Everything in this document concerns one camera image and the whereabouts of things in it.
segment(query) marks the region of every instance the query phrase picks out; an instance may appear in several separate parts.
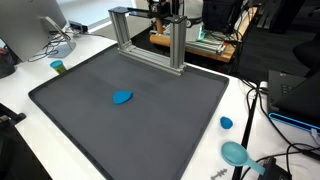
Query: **gray tray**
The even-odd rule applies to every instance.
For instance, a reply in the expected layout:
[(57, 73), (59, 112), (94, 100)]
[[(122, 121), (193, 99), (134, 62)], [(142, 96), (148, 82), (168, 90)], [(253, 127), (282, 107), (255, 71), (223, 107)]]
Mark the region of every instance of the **gray tray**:
[[(97, 54), (29, 93), (107, 179), (180, 179), (229, 80), (187, 67), (174, 76)], [(132, 91), (122, 105), (118, 90)]]

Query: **computer monitor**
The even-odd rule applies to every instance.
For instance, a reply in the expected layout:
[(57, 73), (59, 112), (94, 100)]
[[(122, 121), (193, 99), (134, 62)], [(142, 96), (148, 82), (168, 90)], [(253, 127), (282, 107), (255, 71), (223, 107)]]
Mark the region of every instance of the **computer monitor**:
[[(23, 61), (44, 48), (67, 23), (56, 0), (1, 0), (0, 38)], [(46, 19), (55, 25), (48, 25)]]
[(202, 21), (207, 31), (232, 34), (243, 0), (203, 0)]

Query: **monitor stand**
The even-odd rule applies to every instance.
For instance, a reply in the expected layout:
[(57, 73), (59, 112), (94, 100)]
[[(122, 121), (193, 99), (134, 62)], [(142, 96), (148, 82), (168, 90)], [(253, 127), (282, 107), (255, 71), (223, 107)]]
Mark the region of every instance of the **monitor stand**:
[(50, 18), (45, 17), (43, 18), (43, 21), (48, 25), (48, 27), (53, 27), (58, 34), (60, 34), (67, 42), (67, 44), (59, 45), (55, 48), (55, 50), (58, 51), (57, 54), (51, 54), (48, 56), (48, 58), (65, 58), (67, 57), (75, 48), (76, 48), (76, 42), (74, 42), (73, 39), (71, 39), (69, 36), (67, 36), (62, 29)]

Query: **white table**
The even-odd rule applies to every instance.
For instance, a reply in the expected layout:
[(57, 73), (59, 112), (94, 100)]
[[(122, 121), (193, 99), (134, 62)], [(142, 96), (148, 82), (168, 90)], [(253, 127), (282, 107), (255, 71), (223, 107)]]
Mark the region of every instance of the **white table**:
[[(67, 69), (116, 43), (95, 36), (83, 36), (75, 40), (76, 49), (63, 59)], [(44, 58), (33, 63), (19, 64), (14, 74), (0, 79), (0, 102), (16, 113), (23, 112), (27, 115), (16, 128), (53, 179), (104, 179), (90, 161), (28, 97), (29, 91), (57, 75), (49, 66), (54, 60)], [(248, 118), (245, 101), (248, 87), (236, 78), (226, 77), (230, 79), (229, 86), (182, 177), (184, 180), (209, 180), (217, 171), (224, 168), (228, 172), (221, 179), (232, 177), (234, 168), (224, 162), (220, 155), (220, 147), (226, 141), (240, 143), (242, 140)], [(233, 120), (234, 125), (230, 130), (221, 128), (222, 116)]]
[[(267, 87), (266, 82), (262, 82), (261, 87)], [(263, 98), (264, 110), (267, 110), (267, 97)], [(315, 147), (318, 145), (314, 142), (309, 132), (273, 121), (279, 130), (292, 143), (305, 143)], [(257, 103), (255, 115), (253, 118), (252, 129), (248, 144), (248, 153), (253, 160), (260, 159), (265, 156), (285, 153), (288, 144), (281, 138), (281, 136), (272, 127), (271, 123), (265, 117), (260, 108), (260, 102)], [(276, 164), (287, 170), (285, 156), (276, 157)], [(320, 177), (320, 162), (311, 159), (302, 154), (289, 155), (289, 167), (293, 180), (316, 180)], [(245, 179), (256, 180), (258, 174), (250, 170)]]

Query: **black chair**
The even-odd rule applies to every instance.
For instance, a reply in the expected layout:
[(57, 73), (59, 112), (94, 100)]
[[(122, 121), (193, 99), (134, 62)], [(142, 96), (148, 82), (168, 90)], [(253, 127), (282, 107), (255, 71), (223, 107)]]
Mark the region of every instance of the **black chair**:
[(293, 48), (293, 54), (297, 59), (310, 70), (306, 78), (320, 70), (320, 31), (312, 41), (302, 43)]

